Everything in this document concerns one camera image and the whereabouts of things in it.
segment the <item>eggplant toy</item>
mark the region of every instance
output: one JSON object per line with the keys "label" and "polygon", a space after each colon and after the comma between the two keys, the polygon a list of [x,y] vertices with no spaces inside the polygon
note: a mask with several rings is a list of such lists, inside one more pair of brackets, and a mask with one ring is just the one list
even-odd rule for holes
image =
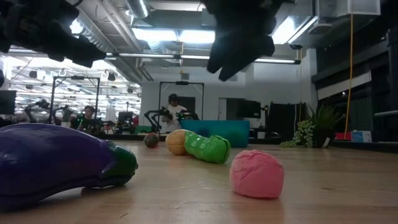
{"label": "eggplant toy", "polygon": [[124,185],[137,168],[128,149],[74,129],[6,126],[0,129],[0,210],[78,187]]}

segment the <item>green plant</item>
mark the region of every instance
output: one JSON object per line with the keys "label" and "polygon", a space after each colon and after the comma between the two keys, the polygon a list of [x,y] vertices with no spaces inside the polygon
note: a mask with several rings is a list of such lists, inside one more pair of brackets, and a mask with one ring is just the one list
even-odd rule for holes
{"label": "green plant", "polygon": [[282,142],[280,147],[296,147],[297,144],[303,142],[307,147],[313,147],[313,130],[315,129],[315,125],[313,125],[312,121],[305,120],[297,123],[297,131],[294,133],[293,140]]}
{"label": "green plant", "polygon": [[334,106],[322,105],[316,112],[310,106],[312,112],[309,115],[309,120],[315,125],[317,129],[333,129],[337,122],[344,118],[340,115]]}
{"label": "green plant", "polygon": [[307,147],[313,147],[313,132],[316,129],[333,129],[337,122],[344,118],[333,106],[322,105],[316,112],[311,108],[312,114],[308,119],[297,123],[298,129],[294,133],[293,140],[282,142],[280,147],[296,147],[304,143]]}

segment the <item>potted plant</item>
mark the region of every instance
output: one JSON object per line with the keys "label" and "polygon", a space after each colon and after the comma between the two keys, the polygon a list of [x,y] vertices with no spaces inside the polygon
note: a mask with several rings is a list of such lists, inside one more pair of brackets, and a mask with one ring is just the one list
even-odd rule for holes
{"label": "potted plant", "polygon": [[311,108],[308,119],[298,123],[298,130],[292,141],[282,142],[281,147],[295,147],[303,144],[307,147],[328,147],[335,139],[334,127],[343,116],[333,106],[322,105],[316,112]]}

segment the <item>computer monitor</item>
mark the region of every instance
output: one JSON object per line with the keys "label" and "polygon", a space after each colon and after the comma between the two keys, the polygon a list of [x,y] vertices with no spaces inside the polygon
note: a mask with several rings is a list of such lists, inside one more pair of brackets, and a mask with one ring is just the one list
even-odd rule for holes
{"label": "computer monitor", "polygon": [[125,121],[132,121],[132,117],[134,116],[133,112],[119,112],[118,121],[125,122]]}
{"label": "computer monitor", "polygon": [[0,114],[13,115],[15,113],[15,98],[17,91],[0,90]]}
{"label": "computer monitor", "polygon": [[261,103],[250,100],[239,100],[237,116],[240,118],[261,118]]}

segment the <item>red object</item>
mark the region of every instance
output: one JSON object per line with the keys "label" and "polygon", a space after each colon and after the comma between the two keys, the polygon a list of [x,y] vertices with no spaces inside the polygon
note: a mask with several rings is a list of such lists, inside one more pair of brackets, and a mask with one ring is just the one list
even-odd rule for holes
{"label": "red object", "polygon": [[344,139],[344,133],[336,133],[336,140],[346,140],[346,141],[351,141],[351,133],[347,133],[346,139]]}
{"label": "red object", "polygon": [[132,125],[133,125],[134,127],[137,127],[137,126],[138,126],[138,120],[139,120],[139,117],[138,117],[138,116],[136,116],[135,118],[132,119]]}

